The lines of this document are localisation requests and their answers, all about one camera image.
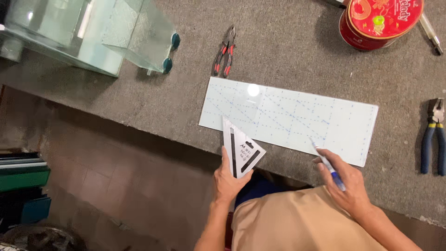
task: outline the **hand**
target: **hand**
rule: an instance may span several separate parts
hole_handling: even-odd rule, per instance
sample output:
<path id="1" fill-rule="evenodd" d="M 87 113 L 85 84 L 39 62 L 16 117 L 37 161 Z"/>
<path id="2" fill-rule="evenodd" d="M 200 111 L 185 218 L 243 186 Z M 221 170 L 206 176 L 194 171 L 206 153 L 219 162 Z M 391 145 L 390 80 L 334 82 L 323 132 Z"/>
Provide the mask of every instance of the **hand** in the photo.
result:
<path id="1" fill-rule="evenodd" d="M 327 158 L 345 184 L 346 191 L 342 192 L 333 181 L 330 171 L 322 163 L 321 157 L 313 160 L 318 165 L 321 177 L 327 185 L 327 190 L 334 201 L 354 219 L 367 215 L 373 209 L 373 205 L 367 196 L 361 171 L 347 164 L 339 155 L 327 149 L 317 149 L 317 151 L 321 156 Z"/>
<path id="2" fill-rule="evenodd" d="M 214 201 L 230 204 L 240 190 L 251 179 L 254 170 L 250 170 L 240 179 L 234 178 L 229 169 L 229 157 L 222 146 L 222 164 L 214 172 Z"/>

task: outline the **blue-handled pliers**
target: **blue-handled pliers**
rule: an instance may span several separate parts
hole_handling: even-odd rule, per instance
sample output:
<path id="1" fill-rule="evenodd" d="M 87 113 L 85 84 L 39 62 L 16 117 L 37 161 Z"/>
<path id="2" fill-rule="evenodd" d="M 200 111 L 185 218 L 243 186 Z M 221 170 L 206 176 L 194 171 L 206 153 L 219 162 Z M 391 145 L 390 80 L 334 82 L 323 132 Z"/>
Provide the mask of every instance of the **blue-handled pliers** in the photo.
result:
<path id="1" fill-rule="evenodd" d="M 446 137 L 443 125 L 444 120 L 444 100 L 437 98 L 429 101 L 429 124 L 424 133 L 421 143 L 421 173 L 429 171 L 429 164 L 432 152 L 432 136 L 434 131 L 438 139 L 438 175 L 445 175 L 446 168 Z"/>

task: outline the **person's right hand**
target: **person's right hand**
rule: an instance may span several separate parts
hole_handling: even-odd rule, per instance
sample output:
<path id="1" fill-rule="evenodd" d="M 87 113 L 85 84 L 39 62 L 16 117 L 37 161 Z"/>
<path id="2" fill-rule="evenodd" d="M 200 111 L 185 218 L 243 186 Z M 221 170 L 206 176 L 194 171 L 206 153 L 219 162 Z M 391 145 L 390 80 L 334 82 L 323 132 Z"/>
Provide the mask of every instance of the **person's right hand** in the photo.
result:
<path id="1" fill-rule="evenodd" d="M 319 173 L 327 185 L 327 190 L 334 201 L 346 210 L 354 219 L 366 215 L 373 205 L 367 196 L 364 186 L 364 178 L 360 170 L 347 164 L 345 161 L 327 149 L 317 149 L 321 156 L 325 156 L 333 168 L 338 172 L 344 182 L 346 191 L 342 192 L 333 181 L 330 171 L 327 169 L 320 157 L 313 160 L 318 165 Z"/>

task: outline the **floor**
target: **floor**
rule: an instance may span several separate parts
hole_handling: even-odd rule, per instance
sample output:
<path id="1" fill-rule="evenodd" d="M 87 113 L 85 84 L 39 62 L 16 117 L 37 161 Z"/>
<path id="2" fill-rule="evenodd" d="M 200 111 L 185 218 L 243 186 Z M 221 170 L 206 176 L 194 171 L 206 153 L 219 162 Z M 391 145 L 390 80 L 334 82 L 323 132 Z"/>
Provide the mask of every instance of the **floor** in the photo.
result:
<path id="1" fill-rule="evenodd" d="M 6 145 L 40 148 L 52 170 L 48 222 L 91 250 L 189 251 L 204 228 L 217 155 L 10 88 L 0 98 Z M 386 213 L 425 251 L 446 249 L 445 229 Z"/>

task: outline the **workbench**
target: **workbench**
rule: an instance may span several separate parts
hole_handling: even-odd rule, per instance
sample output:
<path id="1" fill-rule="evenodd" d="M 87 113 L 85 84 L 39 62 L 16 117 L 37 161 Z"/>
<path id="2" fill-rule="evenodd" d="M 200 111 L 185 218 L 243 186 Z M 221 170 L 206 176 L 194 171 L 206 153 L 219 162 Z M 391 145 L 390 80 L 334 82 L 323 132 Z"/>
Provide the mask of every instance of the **workbench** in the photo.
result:
<path id="1" fill-rule="evenodd" d="M 435 147 L 434 170 L 420 174 L 426 101 L 446 97 L 446 56 L 433 54 L 420 25 L 388 48 L 363 52 L 339 35 L 343 10 L 321 0 L 158 0 L 157 6 L 182 38 L 167 75 L 147 76 L 124 60 L 116 79 L 27 51 L 19 64 L 2 61 L 0 83 L 220 154 L 222 133 L 198 122 L 213 60 L 235 24 L 229 79 L 378 105 L 361 169 L 372 203 L 446 225 L 446 177 L 436 175 Z M 429 1 L 425 12 L 446 46 L 444 3 Z M 314 156 L 259 144 L 267 151 L 259 168 L 321 183 Z"/>

